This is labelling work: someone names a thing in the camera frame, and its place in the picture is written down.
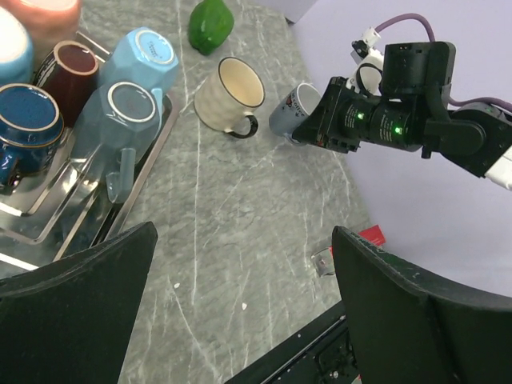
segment mug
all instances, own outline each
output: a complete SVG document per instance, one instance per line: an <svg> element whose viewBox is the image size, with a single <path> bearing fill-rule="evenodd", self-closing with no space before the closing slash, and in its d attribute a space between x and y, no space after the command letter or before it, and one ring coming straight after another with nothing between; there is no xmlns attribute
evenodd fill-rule
<svg viewBox="0 0 512 384"><path fill-rule="evenodd" d="M100 70L100 86L134 82L146 90L159 88L166 94L178 73L178 56L170 42L146 27L129 32L116 45Z"/></svg>
<svg viewBox="0 0 512 384"><path fill-rule="evenodd" d="M98 84L99 64L94 53L79 42L65 40L46 57L34 84L51 94L66 126L73 126Z"/></svg>
<svg viewBox="0 0 512 384"><path fill-rule="evenodd" d="M24 176L48 168L64 123L57 103L29 84L0 88L0 184L12 186Z"/></svg>
<svg viewBox="0 0 512 384"><path fill-rule="evenodd" d="M292 133L311 115L322 96L306 82L300 83L278 104L269 117L270 130L296 146L305 145L292 139Z"/></svg>
<svg viewBox="0 0 512 384"><path fill-rule="evenodd" d="M82 0L0 0L27 28L34 44L34 68L62 40L72 40L80 22Z"/></svg>
<svg viewBox="0 0 512 384"><path fill-rule="evenodd" d="M163 94L132 82L100 86L74 126L73 167L90 182L105 182L108 198L124 202L134 184L136 164L160 129Z"/></svg>
<svg viewBox="0 0 512 384"><path fill-rule="evenodd" d="M0 7L0 86L29 82L32 76L34 48L25 27Z"/></svg>
<svg viewBox="0 0 512 384"><path fill-rule="evenodd" d="M254 112L265 101L263 82L247 63L239 58L224 58L208 76L194 98L199 119L213 130L235 138L250 138L258 131ZM244 118L250 122L248 134L233 128Z"/></svg>

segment green bell pepper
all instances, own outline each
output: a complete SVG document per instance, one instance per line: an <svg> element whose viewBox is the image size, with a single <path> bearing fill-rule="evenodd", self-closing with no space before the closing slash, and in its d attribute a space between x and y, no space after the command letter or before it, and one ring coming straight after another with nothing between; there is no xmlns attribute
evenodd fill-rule
<svg viewBox="0 0 512 384"><path fill-rule="evenodd" d="M190 15L189 43L207 56L224 43L233 26L233 14L223 0L203 0Z"/></svg>

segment black rim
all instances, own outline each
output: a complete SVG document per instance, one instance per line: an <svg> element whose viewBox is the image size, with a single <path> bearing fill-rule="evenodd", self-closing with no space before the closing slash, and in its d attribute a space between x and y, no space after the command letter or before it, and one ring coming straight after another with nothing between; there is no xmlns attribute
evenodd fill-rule
<svg viewBox="0 0 512 384"><path fill-rule="evenodd" d="M236 60L238 62L241 62L243 64L245 64L246 66L248 66L250 68L250 70L253 71L253 73L256 75L256 77L258 78L259 80L259 83L261 84L262 86L262 92L263 92L263 97L262 97L262 100L259 104L257 104L256 106L249 106L247 104L245 104L244 102L241 102L240 100L238 100L235 96L233 96L233 94L230 92L230 90L227 89L226 87L226 84L224 84L224 81L222 80L222 76L221 76L221 66L222 66L222 63L225 61L225 60L228 60L228 59L233 59L233 60ZM244 62L243 60L239 59L239 58L235 58L233 56L228 56L227 58L224 58L221 60L221 62L218 64L218 68L217 68L217 72L218 72L218 78L221 79L221 84L222 86L224 87L224 89L226 90L226 92L228 94L230 94L230 96L233 98L233 100L235 100L238 104L242 104L243 106L246 106L247 108L258 108L260 107L264 101L265 101L265 86L263 85L263 81L262 81L262 78L259 77L259 74L254 70L254 68L252 66L250 66L249 64L247 64L246 62Z"/></svg>

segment cream mug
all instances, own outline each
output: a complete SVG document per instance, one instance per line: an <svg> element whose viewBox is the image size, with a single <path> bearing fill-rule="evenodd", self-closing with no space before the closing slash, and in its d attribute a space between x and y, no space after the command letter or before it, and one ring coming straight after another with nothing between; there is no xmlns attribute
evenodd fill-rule
<svg viewBox="0 0 512 384"><path fill-rule="evenodd" d="M210 74L194 98L199 119L213 130L234 138L250 138L258 130L256 109L265 101L265 88L258 74L239 58L224 58ZM248 134L233 128L244 118L250 122Z"/></svg>

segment mug handle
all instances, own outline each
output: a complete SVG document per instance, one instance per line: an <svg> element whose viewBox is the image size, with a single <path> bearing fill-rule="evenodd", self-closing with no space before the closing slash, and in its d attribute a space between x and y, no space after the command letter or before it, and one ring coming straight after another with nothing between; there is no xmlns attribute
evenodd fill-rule
<svg viewBox="0 0 512 384"><path fill-rule="evenodd" d="M13 183L13 172L18 164L18 158L8 152L2 154L0 165L0 185L10 186Z"/></svg>
<svg viewBox="0 0 512 384"><path fill-rule="evenodd" d="M134 186L135 149L121 150L121 166L119 172L111 172L106 176L106 191L113 203L125 202Z"/></svg>
<svg viewBox="0 0 512 384"><path fill-rule="evenodd" d="M160 117L160 123L158 124L157 133L155 135L155 138L156 138L158 136L158 134L160 133L160 130L162 129L163 92L160 88L153 88L151 90L151 93L157 103L157 113L158 113L158 116Z"/></svg>
<svg viewBox="0 0 512 384"><path fill-rule="evenodd" d="M252 138L256 132L258 132L258 120L251 112L246 112L246 118L249 119L250 129L248 134L237 134L232 130L225 130L227 134L233 136L234 138Z"/></svg>

